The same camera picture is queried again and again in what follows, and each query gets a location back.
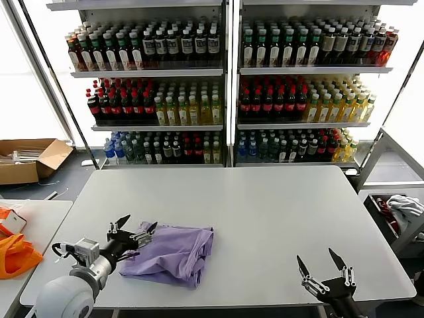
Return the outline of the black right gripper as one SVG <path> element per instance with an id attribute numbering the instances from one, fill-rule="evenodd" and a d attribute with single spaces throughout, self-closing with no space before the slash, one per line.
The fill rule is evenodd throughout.
<path id="1" fill-rule="evenodd" d="M 317 299 L 323 303 L 332 303 L 336 300 L 352 300 L 356 291 L 354 269 L 352 266 L 347 266 L 344 260 L 332 248 L 328 248 L 328 250 L 341 277 L 318 282 L 309 273 L 301 257 L 297 255 L 299 273 L 302 277 L 301 284 L 310 294 L 317 295 Z"/>

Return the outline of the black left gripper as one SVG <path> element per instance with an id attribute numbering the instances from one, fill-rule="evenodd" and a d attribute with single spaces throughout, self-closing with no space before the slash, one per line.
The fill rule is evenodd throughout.
<path id="1" fill-rule="evenodd" d="M 130 217 L 125 215 L 114 223 L 109 223 L 107 243 L 100 249 L 100 255 L 108 259 L 111 264 L 124 260 L 124 255 L 128 251 L 142 248 L 152 241 L 158 222 L 154 222 L 145 231 L 137 234 L 120 230 Z"/>

